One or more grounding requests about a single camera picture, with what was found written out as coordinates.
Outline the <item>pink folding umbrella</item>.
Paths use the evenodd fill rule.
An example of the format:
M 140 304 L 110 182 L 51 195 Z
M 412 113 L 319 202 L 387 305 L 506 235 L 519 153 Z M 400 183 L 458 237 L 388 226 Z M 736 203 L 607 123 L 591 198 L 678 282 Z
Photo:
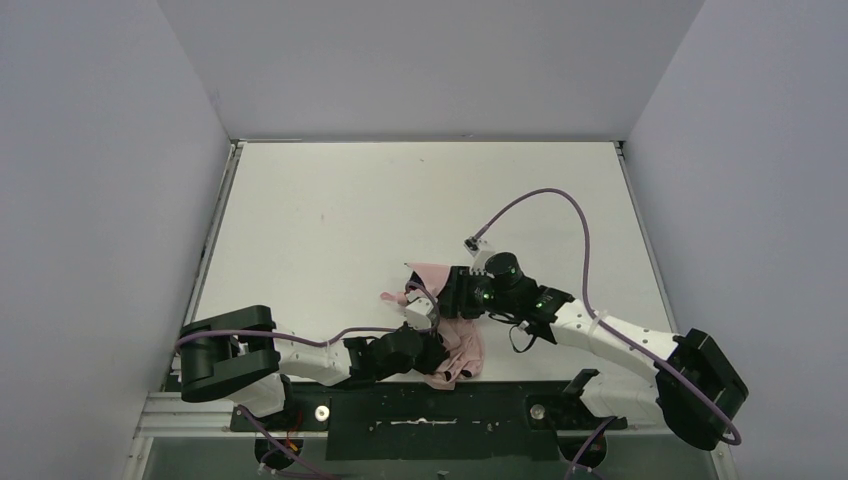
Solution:
M 432 263 L 408 263 L 412 282 L 421 284 L 438 296 L 446 289 L 450 267 Z M 445 349 L 446 357 L 432 373 L 425 375 L 426 383 L 442 391 L 452 391 L 458 382 L 478 376 L 484 366 L 485 344 L 480 329 L 473 320 L 443 318 L 437 329 L 437 343 Z

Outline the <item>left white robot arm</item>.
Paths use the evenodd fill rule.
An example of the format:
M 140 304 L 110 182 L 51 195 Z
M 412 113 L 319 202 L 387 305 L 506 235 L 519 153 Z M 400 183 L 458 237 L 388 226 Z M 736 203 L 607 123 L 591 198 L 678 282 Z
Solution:
M 314 341 L 279 329 L 264 305 L 183 327 L 175 350 L 183 401 L 227 399 L 259 418 L 285 409 L 293 377 L 360 389 L 411 371 L 431 374 L 448 357 L 439 334 L 409 323 L 395 329 L 351 327 Z

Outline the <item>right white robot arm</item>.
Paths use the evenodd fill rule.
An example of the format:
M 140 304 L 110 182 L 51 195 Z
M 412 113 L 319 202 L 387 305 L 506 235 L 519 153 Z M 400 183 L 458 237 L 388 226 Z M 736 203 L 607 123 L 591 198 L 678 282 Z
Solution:
M 730 425 L 749 390 L 701 330 L 679 335 L 592 311 L 572 294 L 526 276 L 510 252 L 451 267 L 436 298 L 447 318 L 500 316 L 532 339 L 583 350 L 630 372 L 628 381 L 596 374 L 579 387 L 580 402 L 595 417 L 665 426 L 705 451 L 740 441 Z

